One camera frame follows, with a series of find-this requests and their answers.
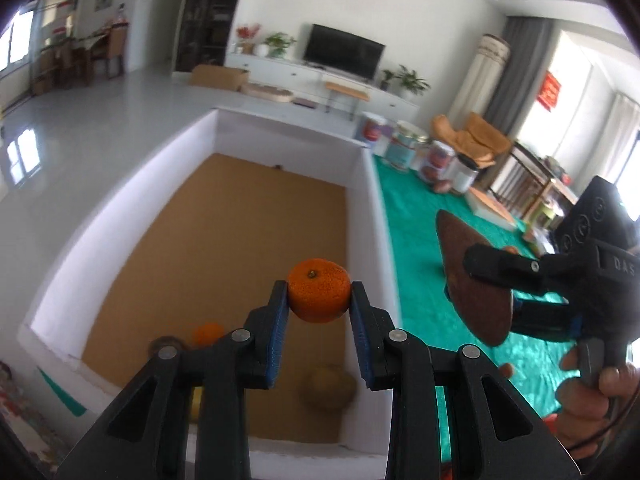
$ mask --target curtain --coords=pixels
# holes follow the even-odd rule
[[[511,56],[484,120],[510,139],[518,135],[536,100],[559,37],[556,20],[548,18],[511,16],[504,26],[502,38],[511,45]],[[499,155],[496,165],[478,180],[479,187],[488,189],[508,159],[508,153]]]
[[[615,182],[636,142],[640,129],[640,105],[616,94],[607,123],[584,169],[576,176],[572,188],[580,195],[595,175]]]
[[[509,52],[509,45],[500,38],[485,34],[480,39],[478,54],[447,114],[453,129],[464,128],[471,112],[484,114],[509,59]]]

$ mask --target flat screen tv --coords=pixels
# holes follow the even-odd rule
[[[373,79],[385,46],[334,28],[314,25],[304,60]]]

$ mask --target silver bolt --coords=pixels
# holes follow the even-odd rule
[[[158,350],[158,357],[161,359],[173,359],[178,355],[178,351],[173,346],[163,346]]]
[[[406,341],[406,338],[406,332],[404,330],[400,330],[399,328],[395,328],[391,332],[389,332],[389,339],[391,339],[391,341],[401,343],[402,341]]]
[[[464,345],[462,353],[469,359],[478,359],[480,357],[480,349],[475,345]]]
[[[244,328],[239,328],[238,330],[234,330],[231,335],[231,339],[233,339],[236,343],[241,343],[246,341],[251,337],[251,332],[245,330]]]

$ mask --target human hand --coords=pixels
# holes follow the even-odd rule
[[[572,348],[560,361],[561,370],[578,367],[577,348]],[[621,397],[625,406],[638,387],[640,370],[627,363],[620,368],[605,368],[600,374],[598,389],[589,388],[578,377],[565,380],[556,390],[556,399],[562,410],[556,419],[556,437],[564,447],[571,447],[602,430],[610,420],[609,397]],[[571,452],[574,460],[593,455],[598,443],[593,442]]]

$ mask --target red paper sign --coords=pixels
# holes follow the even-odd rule
[[[559,93],[560,83],[558,79],[551,72],[547,72],[538,94],[538,102],[550,112],[551,108],[555,108],[558,104]]]

